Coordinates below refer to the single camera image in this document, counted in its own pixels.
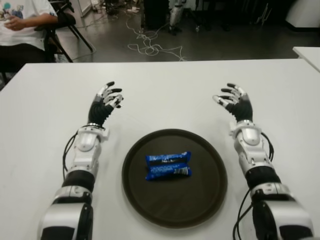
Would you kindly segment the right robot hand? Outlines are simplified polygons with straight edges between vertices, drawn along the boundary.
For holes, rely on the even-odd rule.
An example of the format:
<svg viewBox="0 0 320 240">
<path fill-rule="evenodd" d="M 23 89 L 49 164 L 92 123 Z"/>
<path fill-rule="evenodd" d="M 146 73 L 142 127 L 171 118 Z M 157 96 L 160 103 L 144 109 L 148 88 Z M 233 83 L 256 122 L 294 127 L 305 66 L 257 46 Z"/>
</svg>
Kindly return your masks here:
<svg viewBox="0 0 320 240">
<path fill-rule="evenodd" d="M 239 85 L 228 83 L 226 88 L 221 89 L 222 93 L 228 95 L 214 95 L 213 100 L 231 115 L 237 122 L 253 122 L 253 107 L 247 92 Z"/>
</svg>

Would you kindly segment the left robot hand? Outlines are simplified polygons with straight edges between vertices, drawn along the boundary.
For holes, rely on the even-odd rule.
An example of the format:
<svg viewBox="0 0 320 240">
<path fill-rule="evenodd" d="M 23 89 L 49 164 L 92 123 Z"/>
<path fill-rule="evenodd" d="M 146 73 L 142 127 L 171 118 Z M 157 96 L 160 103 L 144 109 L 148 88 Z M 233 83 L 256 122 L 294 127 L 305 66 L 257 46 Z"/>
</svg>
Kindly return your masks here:
<svg viewBox="0 0 320 240">
<path fill-rule="evenodd" d="M 113 110 L 121 108 L 121 102 L 124 100 L 121 94 L 123 89 L 114 88 L 114 85 L 114 81 L 108 82 L 96 93 L 88 112 L 88 125 L 102 127 Z"/>
</svg>

